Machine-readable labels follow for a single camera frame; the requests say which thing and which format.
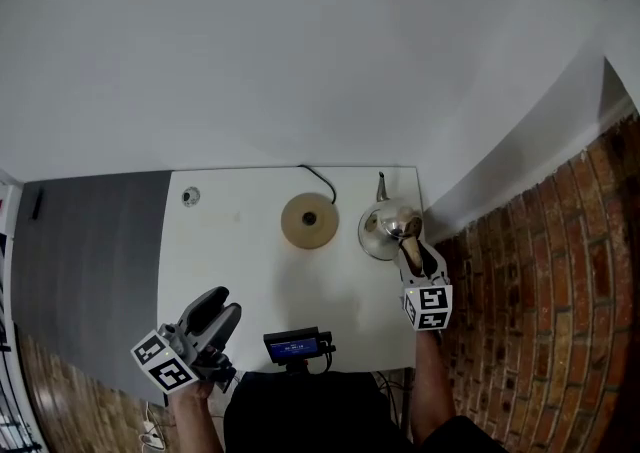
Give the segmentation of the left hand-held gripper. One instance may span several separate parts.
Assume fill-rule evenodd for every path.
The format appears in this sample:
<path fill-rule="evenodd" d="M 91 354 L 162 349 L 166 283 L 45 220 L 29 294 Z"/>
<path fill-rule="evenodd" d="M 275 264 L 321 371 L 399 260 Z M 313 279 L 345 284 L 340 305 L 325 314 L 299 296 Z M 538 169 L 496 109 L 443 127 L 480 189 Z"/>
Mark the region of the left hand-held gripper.
<path fill-rule="evenodd" d="M 227 391 L 236 375 L 226 344 L 242 316 L 224 306 L 229 290 L 215 287 L 187 306 L 178 323 L 151 331 L 131 349 L 141 371 L 165 394 L 201 381 Z"/>

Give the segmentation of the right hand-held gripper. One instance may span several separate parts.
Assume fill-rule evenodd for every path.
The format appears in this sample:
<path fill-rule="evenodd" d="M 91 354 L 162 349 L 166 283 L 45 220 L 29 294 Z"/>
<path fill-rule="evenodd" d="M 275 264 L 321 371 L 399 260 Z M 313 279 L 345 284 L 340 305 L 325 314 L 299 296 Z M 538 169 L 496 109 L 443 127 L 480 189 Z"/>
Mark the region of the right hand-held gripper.
<path fill-rule="evenodd" d="M 416 241 L 403 240 L 398 263 L 402 290 L 400 305 L 415 331 L 442 331 L 453 309 L 453 287 L 444 257 L 431 245 L 418 241 L 422 260 L 416 276 Z"/>

